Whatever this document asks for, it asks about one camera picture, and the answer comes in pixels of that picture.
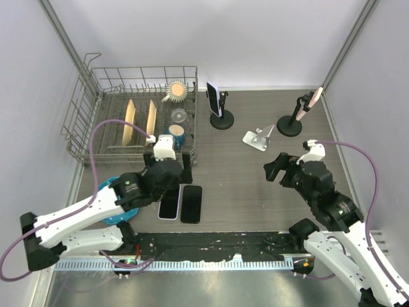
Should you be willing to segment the lavender case phone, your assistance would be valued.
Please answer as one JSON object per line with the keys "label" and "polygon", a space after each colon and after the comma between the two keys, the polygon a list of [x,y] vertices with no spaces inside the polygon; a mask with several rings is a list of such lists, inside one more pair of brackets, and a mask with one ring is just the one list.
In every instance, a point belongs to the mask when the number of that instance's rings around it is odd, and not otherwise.
{"label": "lavender case phone", "polygon": [[158,218],[161,220],[174,221],[178,217],[180,207],[181,186],[176,189],[167,190],[159,201]]}

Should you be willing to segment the black phone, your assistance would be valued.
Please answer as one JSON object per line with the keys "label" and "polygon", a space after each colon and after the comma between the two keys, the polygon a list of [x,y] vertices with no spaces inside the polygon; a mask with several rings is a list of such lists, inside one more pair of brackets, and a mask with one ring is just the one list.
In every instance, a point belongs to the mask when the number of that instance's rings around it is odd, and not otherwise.
{"label": "black phone", "polygon": [[198,224],[201,220],[202,187],[186,185],[181,197],[180,221],[186,224]]}

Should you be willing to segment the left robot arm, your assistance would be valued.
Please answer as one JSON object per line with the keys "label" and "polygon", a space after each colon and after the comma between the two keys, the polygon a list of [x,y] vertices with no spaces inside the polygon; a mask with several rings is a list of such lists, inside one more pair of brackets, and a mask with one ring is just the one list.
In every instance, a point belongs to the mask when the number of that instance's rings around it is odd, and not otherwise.
{"label": "left robot arm", "polygon": [[89,198],[65,209],[45,216],[32,212],[21,215],[29,271],[40,271],[56,264],[68,251],[64,239],[75,231],[151,205],[180,184],[192,182],[190,155],[187,153],[183,153],[181,162],[173,158],[158,160],[150,154],[144,155],[144,160],[146,167],[142,172],[124,173]]}

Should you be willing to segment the white folding phone stand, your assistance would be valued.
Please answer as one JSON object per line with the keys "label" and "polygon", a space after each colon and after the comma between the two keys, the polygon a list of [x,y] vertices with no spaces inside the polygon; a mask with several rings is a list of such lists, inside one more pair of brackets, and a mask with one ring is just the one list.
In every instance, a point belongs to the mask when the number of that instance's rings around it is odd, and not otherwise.
{"label": "white folding phone stand", "polygon": [[265,152],[270,144],[270,136],[274,127],[275,125],[270,125],[264,129],[257,128],[255,132],[247,131],[242,141],[261,152]]}

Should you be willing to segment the black gooseneck phone stand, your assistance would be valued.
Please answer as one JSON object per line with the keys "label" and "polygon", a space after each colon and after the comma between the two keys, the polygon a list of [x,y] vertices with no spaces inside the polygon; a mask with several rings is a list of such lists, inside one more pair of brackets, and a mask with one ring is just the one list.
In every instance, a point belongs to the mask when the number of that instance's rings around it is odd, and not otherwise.
{"label": "black gooseneck phone stand", "polygon": [[282,116],[277,122],[278,131],[287,137],[295,137],[302,131],[302,123],[296,120],[297,114],[304,104],[312,97],[313,91],[297,98],[297,103],[292,115]]}

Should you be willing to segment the black round-base phone stand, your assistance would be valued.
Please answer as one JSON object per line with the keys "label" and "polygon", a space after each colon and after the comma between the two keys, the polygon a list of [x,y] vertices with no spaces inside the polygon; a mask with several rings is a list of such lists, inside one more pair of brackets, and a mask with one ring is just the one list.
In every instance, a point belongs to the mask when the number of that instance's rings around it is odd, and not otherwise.
{"label": "black round-base phone stand", "polygon": [[221,106],[221,117],[216,117],[213,113],[210,115],[210,124],[212,125],[213,128],[218,129],[218,130],[226,130],[230,127],[233,126],[234,124],[234,116],[233,114],[225,110],[225,103],[226,103],[226,98],[228,97],[229,93],[227,91],[222,91],[220,92],[220,106]]}

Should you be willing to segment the phone in white case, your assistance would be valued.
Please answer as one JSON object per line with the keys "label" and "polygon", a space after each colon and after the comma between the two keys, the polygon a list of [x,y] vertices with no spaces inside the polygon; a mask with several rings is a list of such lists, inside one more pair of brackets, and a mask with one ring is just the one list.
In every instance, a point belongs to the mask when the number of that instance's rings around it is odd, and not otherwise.
{"label": "phone in white case", "polygon": [[210,110],[216,117],[221,117],[222,111],[219,103],[220,100],[220,90],[212,82],[206,83],[206,93],[209,100]]}

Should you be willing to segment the pink phone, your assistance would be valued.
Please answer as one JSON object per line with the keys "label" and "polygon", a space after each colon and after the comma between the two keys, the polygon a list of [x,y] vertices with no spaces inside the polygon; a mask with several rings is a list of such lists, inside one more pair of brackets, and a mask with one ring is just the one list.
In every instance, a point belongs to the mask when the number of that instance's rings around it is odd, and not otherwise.
{"label": "pink phone", "polygon": [[319,87],[312,95],[312,97],[306,102],[301,111],[298,112],[296,120],[300,121],[311,108],[319,101],[321,94],[323,93],[323,87]]}

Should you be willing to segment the blue ceramic mug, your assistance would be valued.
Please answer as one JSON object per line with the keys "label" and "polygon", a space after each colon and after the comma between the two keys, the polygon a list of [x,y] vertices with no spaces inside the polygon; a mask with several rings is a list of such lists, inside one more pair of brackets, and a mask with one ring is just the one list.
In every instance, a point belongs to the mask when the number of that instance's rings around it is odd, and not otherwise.
{"label": "blue ceramic mug", "polygon": [[180,125],[170,125],[168,132],[174,138],[174,147],[180,150],[185,142],[185,129]]}

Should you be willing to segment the left yellow plate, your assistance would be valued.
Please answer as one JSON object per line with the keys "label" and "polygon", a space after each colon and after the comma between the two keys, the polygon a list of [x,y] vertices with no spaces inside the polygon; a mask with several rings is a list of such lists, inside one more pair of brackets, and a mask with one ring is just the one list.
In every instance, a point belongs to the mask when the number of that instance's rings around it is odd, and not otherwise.
{"label": "left yellow plate", "polygon": [[[135,114],[136,114],[135,104],[134,104],[133,100],[130,99],[128,101],[128,104],[127,104],[127,110],[126,110],[126,113],[125,113],[125,121],[127,123],[131,123],[133,125],[134,122],[135,122]],[[128,146],[129,145],[129,143],[132,140],[133,131],[134,131],[134,129],[133,129],[132,126],[129,126],[129,125],[124,126],[123,136],[122,136],[122,145],[123,146]]]}

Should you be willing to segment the yellow plate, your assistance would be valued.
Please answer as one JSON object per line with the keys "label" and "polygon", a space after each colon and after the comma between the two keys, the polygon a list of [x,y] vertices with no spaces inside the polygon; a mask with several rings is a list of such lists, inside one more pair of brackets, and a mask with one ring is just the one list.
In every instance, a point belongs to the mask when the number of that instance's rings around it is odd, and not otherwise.
{"label": "yellow plate", "polygon": [[[126,113],[125,113],[125,121],[127,123],[131,123],[133,125],[134,122],[135,122],[135,114],[136,114],[135,104],[134,104],[133,100],[130,99],[128,101],[128,104],[127,104],[127,110],[126,110]],[[123,146],[128,146],[129,145],[129,143],[132,140],[133,131],[134,131],[134,129],[133,129],[132,126],[129,126],[129,125],[124,126],[123,136],[122,136],[122,145]]]}
{"label": "yellow plate", "polygon": [[157,118],[157,107],[152,100],[150,100],[149,111],[148,111],[148,119],[146,123],[146,133],[149,136],[154,135],[155,125],[156,125],[156,118]]}

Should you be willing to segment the right yellow plate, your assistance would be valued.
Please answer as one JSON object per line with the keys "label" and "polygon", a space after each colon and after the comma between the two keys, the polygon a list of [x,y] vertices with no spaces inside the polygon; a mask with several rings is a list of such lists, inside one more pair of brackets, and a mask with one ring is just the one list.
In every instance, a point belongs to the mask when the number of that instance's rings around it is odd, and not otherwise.
{"label": "right yellow plate", "polygon": [[152,100],[150,100],[149,111],[148,111],[148,119],[146,123],[146,133],[149,136],[154,135],[155,125],[156,125],[156,118],[157,118],[157,107]]}

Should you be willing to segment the blue polka dot plate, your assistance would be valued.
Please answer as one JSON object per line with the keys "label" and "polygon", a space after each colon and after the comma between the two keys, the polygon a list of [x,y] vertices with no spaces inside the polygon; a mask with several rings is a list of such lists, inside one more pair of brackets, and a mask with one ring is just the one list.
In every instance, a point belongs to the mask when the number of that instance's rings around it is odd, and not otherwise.
{"label": "blue polka dot plate", "polygon": [[[110,186],[112,184],[113,181],[115,181],[116,179],[118,179],[118,177],[110,177],[108,178],[106,181],[102,182],[101,184],[98,185],[98,191],[101,191],[102,189],[104,189],[107,186]],[[127,212],[121,213],[121,214],[117,214],[114,216],[110,216],[107,217],[105,219],[102,219],[102,222],[108,224],[108,225],[116,225],[118,223],[120,223],[121,221],[128,221],[129,219],[133,218],[134,216],[137,215],[139,209],[135,208],[132,210],[129,210]]]}

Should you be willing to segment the cream ribbed mug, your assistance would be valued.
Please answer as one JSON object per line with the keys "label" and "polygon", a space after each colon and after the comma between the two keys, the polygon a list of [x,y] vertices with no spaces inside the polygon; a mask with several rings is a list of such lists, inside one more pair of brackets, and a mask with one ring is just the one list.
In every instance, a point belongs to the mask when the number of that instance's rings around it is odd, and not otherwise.
{"label": "cream ribbed mug", "polygon": [[188,95],[187,85],[179,80],[173,80],[166,85],[166,95],[162,102],[183,102]]}

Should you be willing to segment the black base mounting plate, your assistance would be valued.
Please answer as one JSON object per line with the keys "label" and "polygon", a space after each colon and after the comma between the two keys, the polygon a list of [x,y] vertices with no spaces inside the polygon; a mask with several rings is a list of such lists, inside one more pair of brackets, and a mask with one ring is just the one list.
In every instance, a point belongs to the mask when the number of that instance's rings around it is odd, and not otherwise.
{"label": "black base mounting plate", "polygon": [[184,232],[138,233],[130,243],[106,253],[168,262],[228,262],[239,254],[244,262],[260,262],[307,251],[288,232]]}

